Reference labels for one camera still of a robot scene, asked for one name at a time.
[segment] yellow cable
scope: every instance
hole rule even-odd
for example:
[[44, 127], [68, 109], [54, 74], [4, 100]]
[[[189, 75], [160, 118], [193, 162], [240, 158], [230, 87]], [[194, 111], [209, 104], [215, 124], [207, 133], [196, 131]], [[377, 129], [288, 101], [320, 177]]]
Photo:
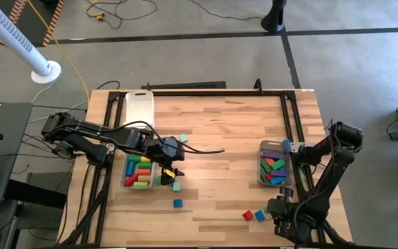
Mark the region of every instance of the yellow cable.
[[61, 45], [59, 45], [56, 37], [53, 35], [53, 31], [50, 29], [50, 27], [48, 27], [47, 22], [44, 21], [44, 18], [42, 18], [41, 14], [39, 14], [38, 10], [33, 6], [32, 2], [30, 0], [27, 0], [28, 4], [30, 5], [30, 7], [32, 7], [33, 11], [35, 11], [36, 15], [41, 19], [42, 23], [45, 25], [45, 27], [47, 28], [47, 31], [50, 32], [50, 34], [52, 35], [52, 38], [55, 40], [55, 43], [59, 49], [59, 52], [61, 53], [62, 57], [64, 57], [64, 59], [66, 59], [66, 61], [72, 66], [73, 70], [75, 71], [75, 73], [77, 74], [77, 76], [79, 77], [79, 79], [81, 80], [82, 86], [84, 87], [85, 91], [86, 91], [86, 95], [87, 95], [87, 102], [90, 101], [90, 94], [88, 93], [88, 89], [87, 89], [87, 85], [84, 81], [84, 79], [82, 78], [81, 74], [79, 73], [79, 71], [77, 70], [76, 66], [70, 61], [70, 59], [66, 56], [66, 54], [64, 53], [64, 51], [61, 48]]
[[99, 0], [94, 0], [93, 2], [90, 2], [90, 1], [88, 1], [89, 2], [89, 4], [87, 4], [85, 7], [84, 7], [84, 12], [88, 15], [88, 16], [90, 16], [90, 17], [96, 17], [96, 16], [98, 16], [98, 15], [102, 15], [102, 12], [100, 12], [100, 13], [98, 13], [98, 14], [91, 14], [91, 13], [89, 13], [88, 12], [88, 10], [87, 10], [87, 8], [90, 6], [93, 6], [96, 2], [98, 2]]

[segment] red block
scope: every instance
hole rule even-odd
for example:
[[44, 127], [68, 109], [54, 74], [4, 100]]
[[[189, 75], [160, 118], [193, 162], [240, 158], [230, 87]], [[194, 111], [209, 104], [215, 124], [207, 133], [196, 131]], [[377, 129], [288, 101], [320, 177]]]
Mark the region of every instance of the red block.
[[249, 210], [242, 214], [242, 216], [246, 221], [253, 219], [253, 213]]
[[133, 186], [134, 182], [136, 182], [138, 180], [138, 174], [133, 174], [132, 176], [128, 177], [125, 181], [124, 181], [124, 185], [126, 187], [130, 187]]
[[273, 158], [264, 158], [264, 159], [265, 159], [265, 161], [267, 161], [269, 166], [271, 166], [271, 165], [273, 165], [273, 163], [275, 163]]

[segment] black metal frame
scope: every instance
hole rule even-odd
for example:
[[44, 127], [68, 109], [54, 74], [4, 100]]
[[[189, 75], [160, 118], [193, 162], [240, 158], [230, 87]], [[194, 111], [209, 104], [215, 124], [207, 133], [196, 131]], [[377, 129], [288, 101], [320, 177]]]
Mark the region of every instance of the black metal frame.
[[[196, 90], [196, 91], [176, 91], [175, 89], [172, 91], [154, 91], [153, 95], [154, 96], [278, 96], [281, 99], [281, 106], [282, 106], [282, 112], [283, 112], [283, 118], [285, 121], [285, 129], [287, 133], [287, 138], [290, 140], [290, 142], [293, 142], [293, 134], [292, 134], [292, 126], [290, 122], [290, 116], [288, 113], [288, 107], [287, 107], [287, 100], [291, 102], [292, 105], [292, 112], [294, 116], [294, 120], [296, 123], [296, 130], [297, 130], [297, 136], [299, 142], [305, 142], [305, 138], [303, 136], [303, 128], [301, 124], [301, 119], [299, 116], [299, 108], [297, 106], [297, 101], [296, 101], [296, 94], [294, 91], [269, 91], [269, 90], [264, 90], [262, 88], [262, 82], [257, 79], [256, 83], [254, 85], [254, 88], [257, 89], [257, 91], [231, 91], [227, 89], [223, 89], [221, 91], [203, 91], [203, 90]], [[116, 108], [116, 114], [115, 114], [115, 119], [114, 119], [114, 124], [113, 128], [118, 127], [121, 119], [121, 112], [122, 112], [122, 104], [125, 98], [125, 95], [128, 92], [119, 92], [119, 91], [111, 91], [108, 95], [108, 102], [107, 102], [107, 107], [106, 107], [106, 113], [104, 117], [104, 126], [109, 126], [110, 125], [110, 118], [111, 118], [111, 113], [113, 109], [113, 103], [117, 101], [117, 108]], [[106, 210], [106, 205], [107, 205], [107, 196], [108, 196], [108, 190], [110, 186], [110, 181], [111, 181], [111, 170], [113, 166], [113, 161], [109, 163], [106, 167], [106, 173], [104, 177], [104, 186], [107, 186], [105, 190], [101, 190], [102, 194], [104, 195], [104, 198], [102, 199], [102, 202], [99, 205], [99, 216], [97, 220], [97, 227], [96, 227], [96, 233], [95, 233], [95, 242], [94, 244], [100, 245], [101, 243], [101, 237], [102, 237], [102, 229], [104, 227], [104, 219], [105, 219], [105, 210]], [[299, 174], [299, 169], [296, 167], [293, 167], [294, 169], [294, 178], [296, 180], [296, 190], [298, 193], [299, 199], [303, 198], [303, 195], [306, 193], [305, 187], [303, 186], [303, 181], [301, 178], [301, 175]], [[312, 179], [312, 175], [310, 172], [310, 168], [304, 167], [303, 171], [305, 175], [307, 176], [306, 182], [308, 186], [314, 187], [314, 181]], [[101, 169], [100, 168], [95, 168], [95, 173], [93, 174], [93, 181], [91, 185], [91, 191], [90, 191], [90, 197], [88, 200], [88, 208], [90, 208], [93, 204], [95, 204], [95, 199], [97, 196], [97, 189], [100, 181], [100, 176], [101, 176]], [[90, 230], [90, 224], [86, 227], [86, 229], [82, 233], [82, 240], [81, 244], [88, 243], [88, 231]], [[319, 242], [325, 243], [325, 234], [323, 233], [322, 229], [317, 230], [318, 237], [319, 237]]]

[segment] red cube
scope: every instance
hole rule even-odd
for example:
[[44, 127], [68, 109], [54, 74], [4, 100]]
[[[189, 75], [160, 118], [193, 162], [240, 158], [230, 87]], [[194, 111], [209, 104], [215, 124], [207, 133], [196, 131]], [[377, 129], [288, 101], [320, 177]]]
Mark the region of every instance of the red cube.
[[246, 221], [253, 219], [253, 213], [249, 210], [242, 214], [242, 216]]

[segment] black desk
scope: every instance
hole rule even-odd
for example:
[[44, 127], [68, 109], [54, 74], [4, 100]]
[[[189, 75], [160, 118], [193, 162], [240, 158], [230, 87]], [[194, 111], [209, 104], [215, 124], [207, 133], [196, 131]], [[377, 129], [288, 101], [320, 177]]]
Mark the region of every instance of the black desk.
[[19, 216], [20, 211], [17, 200], [31, 203], [40, 200], [41, 205], [49, 204], [57, 208], [63, 208], [65, 204], [65, 194], [10, 180], [31, 110], [31, 103], [7, 103], [0, 106], [0, 133], [4, 135], [4, 139], [0, 140], [0, 155], [11, 155], [0, 156], [0, 228], [12, 221], [1, 231], [1, 249], [10, 248], [14, 237], [17, 221], [13, 218]]

